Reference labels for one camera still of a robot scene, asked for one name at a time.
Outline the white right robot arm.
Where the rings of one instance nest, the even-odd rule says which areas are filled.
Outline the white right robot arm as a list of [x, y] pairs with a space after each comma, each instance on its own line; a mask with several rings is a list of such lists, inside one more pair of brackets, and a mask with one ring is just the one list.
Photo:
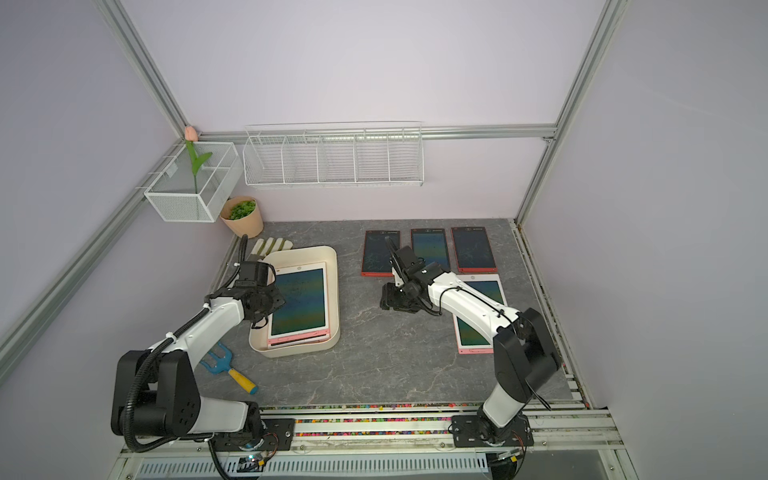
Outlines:
[[523, 410], [562, 366], [543, 316], [494, 301], [439, 264], [425, 264], [409, 248], [393, 253], [390, 265], [394, 280], [382, 289], [382, 309], [433, 316], [447, 311], [492, 346], [496, 384], [476, 414], [452, 417], [454, 445], [531, 445]]

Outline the small red writing tablet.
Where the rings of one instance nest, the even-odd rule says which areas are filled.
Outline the small red writing tablet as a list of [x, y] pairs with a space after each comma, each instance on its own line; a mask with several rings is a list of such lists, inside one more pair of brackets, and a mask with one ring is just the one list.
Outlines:
[[457, 268], [463, 274], [498, 272], [487, 231], [481, 226], [452, 227]]

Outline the cream plastic storage tray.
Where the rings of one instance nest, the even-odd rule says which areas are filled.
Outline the cream plastic storage tray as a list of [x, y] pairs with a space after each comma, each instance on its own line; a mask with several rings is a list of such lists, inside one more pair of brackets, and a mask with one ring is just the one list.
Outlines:
[[271, 253], [265, 262], [277, 268], [293, 267], [311, 263], [326, 263], [326, 291], [329, 307], [330, 339], [322, 343], [289, 346], [286, 348], [268, 349], [267, 335], [269, 322], [261, 329], [251, 329], [249, 333], [250, 347], [267, 358], [279, 358], [328, 350], [335, 346], [340, 337], [339, 321], [339, 288], [337, 254], [329, 246], [315, 246], [295, 250]]

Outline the pink writing tablet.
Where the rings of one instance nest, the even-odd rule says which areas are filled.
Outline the pink writing tablet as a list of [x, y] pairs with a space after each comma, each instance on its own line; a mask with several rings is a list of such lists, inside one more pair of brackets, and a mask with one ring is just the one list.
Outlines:
[[286, 348], [295, 345], [322, 343], [330, 339], [328, 332], [314, 332], [312, 335], [296, 335], [293, 337], [273, 338], [267, 343], [268, 349]]
[[270, 315], [269, 349], [330, 338], [326, 270], [325, 262], [276, 269], [285, 304]]

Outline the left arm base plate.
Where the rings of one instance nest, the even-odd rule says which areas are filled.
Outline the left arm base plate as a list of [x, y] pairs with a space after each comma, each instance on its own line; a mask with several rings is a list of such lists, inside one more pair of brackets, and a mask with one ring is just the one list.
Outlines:
[[267, 418], [259, 436], [250, 432], [218, 433], [212, 441], [217, 452], [279, 452], [291, 449], [295, 436], [295, 418]]

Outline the large red writing tablet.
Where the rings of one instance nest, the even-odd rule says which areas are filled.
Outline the large red writing tablet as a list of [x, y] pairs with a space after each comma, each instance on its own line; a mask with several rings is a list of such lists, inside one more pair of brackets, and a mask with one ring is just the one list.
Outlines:
[[427, 265], [437, 263], [451, 270], [446, 231], [443, 228], [417, 228], [411, 230], [411, 245], [415, 255]]

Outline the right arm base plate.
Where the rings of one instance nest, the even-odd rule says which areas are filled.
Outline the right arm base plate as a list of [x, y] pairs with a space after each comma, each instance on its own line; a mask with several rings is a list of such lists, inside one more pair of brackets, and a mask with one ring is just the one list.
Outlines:
[[496, 426], [481, 413], [454, 415], [448, 431], [457, 448], [529, 447], [534, 444], [525, 415], [515, 416], [503, 427]]

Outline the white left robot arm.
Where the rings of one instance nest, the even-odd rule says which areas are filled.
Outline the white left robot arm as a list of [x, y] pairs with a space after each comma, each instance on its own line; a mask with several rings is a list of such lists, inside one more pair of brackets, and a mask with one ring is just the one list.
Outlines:
[[257, 447], [266, 434], [258, 404], [205, 398], [194, 367], [225, 333], [247, 320], [257, 323], [285, 304], [274, 282], [237, 280], [209, 296], [202, 310], [144, 350], [117, 363], [110, 425], [133, 452], [175, 440], [233, 434]]

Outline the black frame writing tablet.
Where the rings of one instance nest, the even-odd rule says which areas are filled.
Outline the black frame writing tablet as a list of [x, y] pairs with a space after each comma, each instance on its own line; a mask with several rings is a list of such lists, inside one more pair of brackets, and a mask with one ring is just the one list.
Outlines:
[[365, 233], [361, 275], [365, 277], [392, 277], [390, 250], [387, 240], [390, 239], [395, 248], [400, 247], [400, 232], [398, 230], [368, 230]]

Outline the white writing tablet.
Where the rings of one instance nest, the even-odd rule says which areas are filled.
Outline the white writing tablet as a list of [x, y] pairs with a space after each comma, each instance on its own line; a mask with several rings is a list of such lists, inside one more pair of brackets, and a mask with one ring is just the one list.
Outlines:
[[[498, 274], [459, 275], [458, 278], [497, 303], [506, 305], [501, 279]], [[477, 330], [463, 319], [453, 316], [454, 332], [461, 355], [492, 354], [493, 347]]]

